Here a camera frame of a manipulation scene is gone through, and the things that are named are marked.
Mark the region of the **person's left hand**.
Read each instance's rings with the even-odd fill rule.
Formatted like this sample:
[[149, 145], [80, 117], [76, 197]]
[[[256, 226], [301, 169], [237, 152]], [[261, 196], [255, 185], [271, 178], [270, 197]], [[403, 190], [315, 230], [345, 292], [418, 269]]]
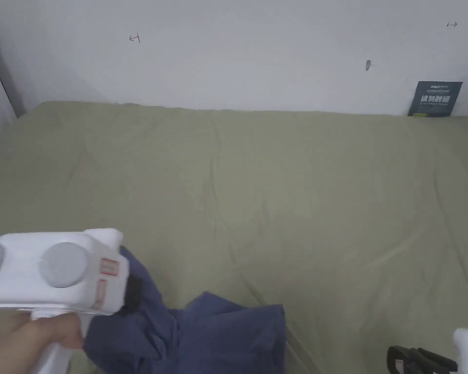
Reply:
[[83, 347], [81, 321], [76, 314], [36, 320], [28, 314], [13, 315], [11, 329], [0, 342], [0, 374], [30, 373], [53, 343], [74, 350]]

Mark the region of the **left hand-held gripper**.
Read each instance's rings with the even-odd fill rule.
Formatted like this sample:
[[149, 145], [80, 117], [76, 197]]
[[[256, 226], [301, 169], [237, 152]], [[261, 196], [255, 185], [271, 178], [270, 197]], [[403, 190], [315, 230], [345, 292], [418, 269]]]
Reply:
[[[110, 371], [128, 355], [118, 323], [138, 310], [142, 279], [121, 252], [114, 228], [0, 236], [0, 309], [31, 320], [76, 314], [84, 351]], [[66, 374], [74, 349], [51, 344], [30, 374]]]

